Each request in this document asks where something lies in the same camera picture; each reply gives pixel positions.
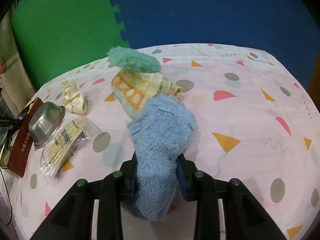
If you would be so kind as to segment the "blue foam mat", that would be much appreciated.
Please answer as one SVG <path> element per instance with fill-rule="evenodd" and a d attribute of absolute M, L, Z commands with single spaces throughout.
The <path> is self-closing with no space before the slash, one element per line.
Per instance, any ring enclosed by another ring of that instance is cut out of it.
<path fill-rule="evenodd" d="M 301 0 L 109 0 L 132 48 L 218 43 L 264 50 L 307 86 L 319 27 Z"/>

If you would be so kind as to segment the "folded orange yellow towel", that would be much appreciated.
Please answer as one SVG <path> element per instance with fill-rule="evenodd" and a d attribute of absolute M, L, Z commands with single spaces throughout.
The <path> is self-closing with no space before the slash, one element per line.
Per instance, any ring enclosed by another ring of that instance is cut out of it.
<path fill-rule="evenodd" d="M 161 73 L 135 73 L 121 69 L 111 81 L 114 97 L 132 118 L 142 111 L 146 102 L 165 94 L 178 99 L 182 87 L 167 80 Z"/>

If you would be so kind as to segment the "green foam mat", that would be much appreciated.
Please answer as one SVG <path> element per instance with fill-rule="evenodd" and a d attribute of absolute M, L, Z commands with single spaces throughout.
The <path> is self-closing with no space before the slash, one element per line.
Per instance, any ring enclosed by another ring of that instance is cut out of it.
<path fill-rule="evenodd" d="M 11 25 L 33 87 L 102 59 L 112 47 L 129 47 L 117 12 L 109 0 L 19 0 Z"/>

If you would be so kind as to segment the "dark red box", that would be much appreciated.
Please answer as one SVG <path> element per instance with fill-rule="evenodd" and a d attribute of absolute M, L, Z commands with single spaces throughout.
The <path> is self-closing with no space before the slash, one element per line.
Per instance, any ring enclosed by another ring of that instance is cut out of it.
<path fill-rule="evenodd" d="M 7 169 L 19 177 L 24 176 L 29 152 L 33 143 L 28 126 L 31 118 L 41 105 L 43 105 L 43 101 L 37 97 L 31 103 L 26 105 L 18 115 L 18 120 L 22 123 L 11 148 Z"/>

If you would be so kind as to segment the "teal fluffy scrunchie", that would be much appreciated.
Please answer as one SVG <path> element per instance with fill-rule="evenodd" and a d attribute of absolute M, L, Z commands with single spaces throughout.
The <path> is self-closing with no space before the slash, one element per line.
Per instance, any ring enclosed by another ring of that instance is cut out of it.
<path fill-rule="evenodd" d="M 157 73 L 161 71 L 160 62 L 153 56 L 125 47 L 114 47 L 107 53 L 110 64 L 137 73 Z"/>

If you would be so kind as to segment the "light blue fuzzy sock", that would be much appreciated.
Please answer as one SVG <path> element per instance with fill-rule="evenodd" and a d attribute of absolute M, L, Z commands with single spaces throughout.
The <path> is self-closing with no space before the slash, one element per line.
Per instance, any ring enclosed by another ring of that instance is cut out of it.
<path fill-rule="evenodd" d="M 172 96 L 159 94 L 127 127 L 135 145 L 138 189 L 123 208 L 143 220 L 162 220 L 175 196 L 177 159 L 193 139 L 195 116 Z"/>

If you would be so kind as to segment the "cream satin scrunchie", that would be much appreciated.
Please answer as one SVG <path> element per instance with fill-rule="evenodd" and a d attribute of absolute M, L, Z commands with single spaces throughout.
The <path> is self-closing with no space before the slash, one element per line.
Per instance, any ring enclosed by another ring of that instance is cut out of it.
<path fill-rule="evenodd" d="M 69 113 L 84 115 L 88 104 L 85 94 L 78 87 L 74 79 L 67 77 L 63 83 L 63 105 Z"/>

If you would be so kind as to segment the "stainless steel bowl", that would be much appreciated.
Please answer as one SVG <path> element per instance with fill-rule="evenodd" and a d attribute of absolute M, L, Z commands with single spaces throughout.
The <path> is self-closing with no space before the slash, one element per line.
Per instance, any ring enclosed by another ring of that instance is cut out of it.
<path fill-rule="evenodd" d="M 66 109 L 53 102 L 42 104 L 32 116 L 28 129 L 36 149 L 42 148 L 60 127 Z"/>

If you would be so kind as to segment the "bag of wooden sticks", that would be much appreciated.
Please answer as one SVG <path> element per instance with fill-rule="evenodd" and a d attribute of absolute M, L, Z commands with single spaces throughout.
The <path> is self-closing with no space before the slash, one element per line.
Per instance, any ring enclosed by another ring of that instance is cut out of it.
<path fill-rule="evenodd" d="M 92 142 L 101 129 L 88 118 L 74 118 L 56 132 L 44 146 L 40 159 L 40 171 L 45 180 L 55 179 L 59 170 L 77 150 Z"/>

